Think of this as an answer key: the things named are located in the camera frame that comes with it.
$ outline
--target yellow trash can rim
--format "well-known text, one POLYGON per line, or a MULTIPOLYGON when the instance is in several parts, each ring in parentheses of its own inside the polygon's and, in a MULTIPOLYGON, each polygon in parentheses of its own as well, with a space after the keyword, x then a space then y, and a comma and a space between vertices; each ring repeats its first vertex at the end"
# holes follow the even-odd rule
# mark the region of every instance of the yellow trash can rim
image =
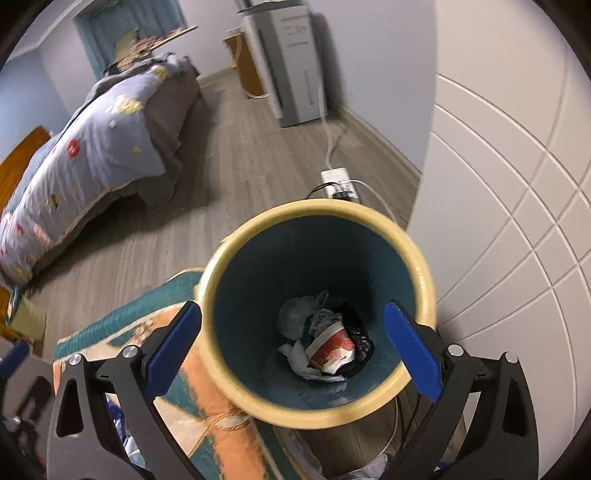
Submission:
POLYGON ((263 212, 239 227, 220 245, 201 277, 197 295, 202 311, 202 328, 197 338, 199 351, 212 380, 231 402, 255 418, 293 429, 324 429, 358 420, 392 400, 410 380, 406 367, 400 362, 384 382, 362 398, 325 410, 298 410, 276 405, 248 390, 222 358, 213 328, 213 306, 226 267, 238 250, 263 230, 290 219, 313 215, 351 220, 383 237, 408 269, 416 302, 415 321, 433 329, 437 323, 435 289, 422 253, 398 225, 373 209, 344 200, 300 200, 263 212))

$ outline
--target metal screw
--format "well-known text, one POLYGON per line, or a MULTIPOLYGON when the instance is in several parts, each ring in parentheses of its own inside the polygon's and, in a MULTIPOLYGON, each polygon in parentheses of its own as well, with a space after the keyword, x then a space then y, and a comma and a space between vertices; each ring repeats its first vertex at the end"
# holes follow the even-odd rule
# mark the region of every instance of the metal screw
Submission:
POLYGON ((132 358, 138 354, 138 348, 135 345, 126 346, 123 349, 123 356, 125 358, 132 358))
POLYGON ((74 355, 72 355, 70 357, 70 359, 68 360, 68 363, 70 365, 78 365, 80 362, 82 362, 82 355, 79 353, 75 353, 74 355))
POLYGON ((447 347, 447 351, 453 356, 462 356, 464 354, 464 349, 455 343, 447 347))
POLYGON ((519 357, 517 357, 517 355, 513 352, 505 353, 505 358, 510 364, 516 364, 519 361, 519 357))

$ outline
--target blue gripper pad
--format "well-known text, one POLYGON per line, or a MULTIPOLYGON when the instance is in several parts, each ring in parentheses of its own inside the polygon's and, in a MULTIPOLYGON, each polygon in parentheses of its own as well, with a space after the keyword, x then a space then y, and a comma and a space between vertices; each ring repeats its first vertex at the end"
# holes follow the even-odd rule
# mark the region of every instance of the blue gripper pad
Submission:
POLYGON ((0 380, 8 380, 28 356, 29 346, 27 343, 23 340, 15 342, 12 350, 0 358, 0 380))
POLYGON ((384 309, 384 327, 418 392, 435 403, 443 391, 439 362, 393 301, 386 304, 384 309))
POLYGON ((201 309, 188 301, 171 322, 166 337, 146 364, 144 397, 154 401, 166 395, 201 330, 201 309))

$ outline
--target wooden floor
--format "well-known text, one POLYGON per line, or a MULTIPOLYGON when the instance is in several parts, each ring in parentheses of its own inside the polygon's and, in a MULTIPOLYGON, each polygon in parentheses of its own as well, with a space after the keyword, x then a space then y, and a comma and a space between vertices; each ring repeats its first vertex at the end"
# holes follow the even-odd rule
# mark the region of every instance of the wooden floor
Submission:
MULTIPOLYGON (((247 99, 234 72, 202 84, 179 156, 184 170, 173 200, 148 210, 138 198, 115 202, 90 222, 31 291, 47 312, 44 357, 58 339, 100 319, 191 266, 205 266, 219 242, 251 217, 299 200, 322 182, 326 136, 319 121, 279 129, 266 99, 247 99)), ((406 228, 416 179, 364 131, 331 119, 340 138, 334 167, 371 184, 406 228)), ((384 211, 359 186, 364 204, 384 211)), ((406 422, 416 393, 403 398, 406 422)), ((390 403, 353 425, 306 438, 327 476, 358 468, 383 448, 394 427, 390 403)), ((394 453, 400 431, 388 450, 394 453)))

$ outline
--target bed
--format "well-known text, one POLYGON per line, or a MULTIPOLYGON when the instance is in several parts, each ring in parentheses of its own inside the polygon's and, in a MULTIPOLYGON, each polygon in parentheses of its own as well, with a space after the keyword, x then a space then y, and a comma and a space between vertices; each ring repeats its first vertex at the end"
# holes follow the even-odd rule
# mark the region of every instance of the bed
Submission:
POLYGON ((24 172, 16 169, 18 184, 0 185, 0 199, 11 196, 0 216, 0 285, 26 286, 116 199, 137 194, 153 207, 172 198, 178 136, 201 99, 197 75, 188 58, 166 54, 102 79, 24 172))
MULTIPOLYGON (((8 204, 33 154, 50 138, 43 127, 36 127, 0 163, 0 210, 4 210, 8 204)), ((22 336, 6 325, 9 302, 10 292, 0 286, 0 336, 15 341, 22 336)))

